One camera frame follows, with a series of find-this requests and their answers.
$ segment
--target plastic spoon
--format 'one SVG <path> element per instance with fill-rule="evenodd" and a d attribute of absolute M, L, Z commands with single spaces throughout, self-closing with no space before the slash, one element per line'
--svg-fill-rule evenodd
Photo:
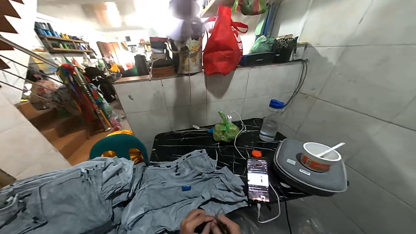
<path fill-rule="evenodd" d="M 336 150 L 336 149 L 338 149 L 338 148 L 340 148 L 341 146 L 343 146 L 343 145 L 345 145 L 345 143 L 339 143 L 339 144 L 337 144 L 336 146 L 334 146 L 334 147 L 332 147 L 331 149 L 327 149 L 327 150 L 325 150 L 324 152 L 322 152 L 322 153 L 320 153 L 320 154 L 318 154 L 318 155 L 316 155 L 316 157 L 318 157 L 318 158 L 324 158 L 324 155 L 325 154 L 327 154 L 327 153 L 329 153 L 329 152 L 331 152 L 332 150 Z"/>

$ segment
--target blue tag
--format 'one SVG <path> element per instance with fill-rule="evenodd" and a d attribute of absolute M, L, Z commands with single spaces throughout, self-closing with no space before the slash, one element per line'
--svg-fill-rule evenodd
<path fill-rule="evenodd" d="M 184 191 L 189 191 L 191 189 L 191 186 L 190 185 L 187 185 L 187 186 L 182 186 L 182 191 L 184 192 Z"/>

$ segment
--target plastic chair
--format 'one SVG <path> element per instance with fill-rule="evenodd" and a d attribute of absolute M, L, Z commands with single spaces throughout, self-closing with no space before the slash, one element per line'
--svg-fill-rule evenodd
<path fill-rule="evenodd" d="M 116 134 L 99 140 L 89 151 L 89 159 L 100 157 L 104 152 L 111 150 L 117 154 L 117 157 L 130 160 L 129 149 L 132 148 L 140 150 L 144 162 L 148 165 L 146 147 L 137 137 L 130 134 Z"/>

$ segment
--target phone screen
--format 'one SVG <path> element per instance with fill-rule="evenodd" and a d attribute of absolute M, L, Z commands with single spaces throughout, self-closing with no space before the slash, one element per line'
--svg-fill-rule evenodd
<path fill-rule="evenodd" d="M 267 161 L 264 159 L 247 159 L 248 198 L 269 202 L 269 176 Z"/>

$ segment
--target human hand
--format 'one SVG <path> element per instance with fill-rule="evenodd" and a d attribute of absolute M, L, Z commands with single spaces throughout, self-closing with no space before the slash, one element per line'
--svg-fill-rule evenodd
<path fill-rule="evenodd" d="M 181 234 L 193 234 L 197 226 L 203 222 L 211 222 L 214 217 L 205 215 L 205 210 L 193 209 L 186 218 L 181 222 Z M 210 223 L 207 223 L 202 234 L 209 234 Z"/>
<path fill-rule="evenodd" d="M 227 226 L 230 234 L 241 234 L 240 226 L 235 222 L 231 221 L 229 218 L 225 217 L 222 214 L 218 215 L 218 219 Z M 225 234 L 220 231 L 217 226 L 217 220 L 214 220 L 210 223 L 210 229 L 213 234 Z"/>

